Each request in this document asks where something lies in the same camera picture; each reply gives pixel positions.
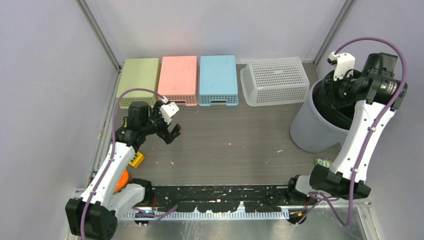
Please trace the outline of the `pale green perforated basket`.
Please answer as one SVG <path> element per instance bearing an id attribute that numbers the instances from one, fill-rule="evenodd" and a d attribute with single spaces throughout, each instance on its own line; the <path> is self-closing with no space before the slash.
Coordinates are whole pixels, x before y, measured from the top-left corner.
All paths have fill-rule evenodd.
<path id="1" fill-rule="evenodd" d="M 161 63 L 159 58 L 127 58 L 124 61 L 116 98 L 125 91 L 143 88 L 157 91 L 160 77 Z M 119 101 L 121 109 L 128 109 L 133 102 L 144 101 L 151 107 L 158 100 L 158 96 L 146 91 L 132 91 Z"/>

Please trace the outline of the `light blue basket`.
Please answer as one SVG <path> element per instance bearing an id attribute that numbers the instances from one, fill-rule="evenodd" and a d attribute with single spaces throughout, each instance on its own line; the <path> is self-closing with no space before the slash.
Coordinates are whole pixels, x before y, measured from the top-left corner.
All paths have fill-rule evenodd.
<path id="1" fill-rule="evenodd" d="M 226 106 L 239 103 L 239 90 L 234 55 L 204 55 L 200 57 L 198 104 L 209 107 L 223 101 Z"/>

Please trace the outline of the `black grey round bin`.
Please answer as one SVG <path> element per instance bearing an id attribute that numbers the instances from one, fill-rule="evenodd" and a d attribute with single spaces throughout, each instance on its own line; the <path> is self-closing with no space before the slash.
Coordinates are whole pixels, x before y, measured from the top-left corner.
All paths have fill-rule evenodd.
<path id="1" fill-rule="evenodd" d="M 353 121 L 355 105 L 350 104 L 345 107 L 333 106 L 331 102 L 332 92 L 327 87 L 327 80 L 331 80 L 334 70 L 328 72 L 320 82 L 314 87 L 312 100 L 320 115 L 332 125 L 349 130 Z"/>

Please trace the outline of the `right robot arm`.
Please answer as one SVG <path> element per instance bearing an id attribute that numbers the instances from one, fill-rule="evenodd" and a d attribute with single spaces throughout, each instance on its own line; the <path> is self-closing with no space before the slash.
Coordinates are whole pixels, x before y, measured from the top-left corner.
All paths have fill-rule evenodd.
<path id="1" fill-rule="evenodd" d="M 359 71 L 349 53 L 328 56 L 334 70 L 311 87 L 289 133 L 306 152 L 317 153 L 337 143 L 341 150 L 331 166 L 316 165 L 311 174 L 292 177 L 285 192 L 288 203 L 311 203 L 313 192 L 344 200 L 369 196 L 371 156 L 407 92 L 407 85 L 394 78 L 397 59 L 372 53 Z"/>

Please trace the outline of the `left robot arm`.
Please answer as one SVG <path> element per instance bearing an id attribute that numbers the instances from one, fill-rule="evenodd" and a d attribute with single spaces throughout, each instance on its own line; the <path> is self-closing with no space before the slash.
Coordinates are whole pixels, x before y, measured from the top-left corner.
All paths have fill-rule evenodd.
<path id="1" fill-rule="evenodd" d="M 148 180 L 132 178 L 123 189 L 116 191 L 116 187 L 147 136 L 157 135 L 169 145 L 181 134 L 179 124 L 168 129 L 178 112 L 179 107 L 173 101 L 158 100 L 154 106 L 145 101 L 130 104 L 99 171 L 81 196 L 69 199 L 65 205 L 73 235 L 110 240 L 124 214 L 137 204 L 148 207 L 153 202 L 154 190 Z"/>

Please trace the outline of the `grey basket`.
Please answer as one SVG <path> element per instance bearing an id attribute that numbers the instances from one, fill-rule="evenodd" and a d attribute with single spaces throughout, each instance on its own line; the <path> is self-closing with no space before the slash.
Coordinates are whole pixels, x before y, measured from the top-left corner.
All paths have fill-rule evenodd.
<path id="1" fill-rule="evenodd" d="M 303 103 L 310 81 L 299 57 L 250 61 L 240 70 L 246 103 L 251 107 Z"/>

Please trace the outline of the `pink perforated basket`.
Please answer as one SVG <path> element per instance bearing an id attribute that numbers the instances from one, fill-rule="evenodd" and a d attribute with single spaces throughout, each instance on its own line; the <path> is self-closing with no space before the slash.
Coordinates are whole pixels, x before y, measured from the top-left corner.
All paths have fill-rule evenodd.
<path id="1" fill-rule="evenodd" d="M 164 56 L 157 92 L 188 107 L 198 104 L 198 60 L 195 55 Z"/>

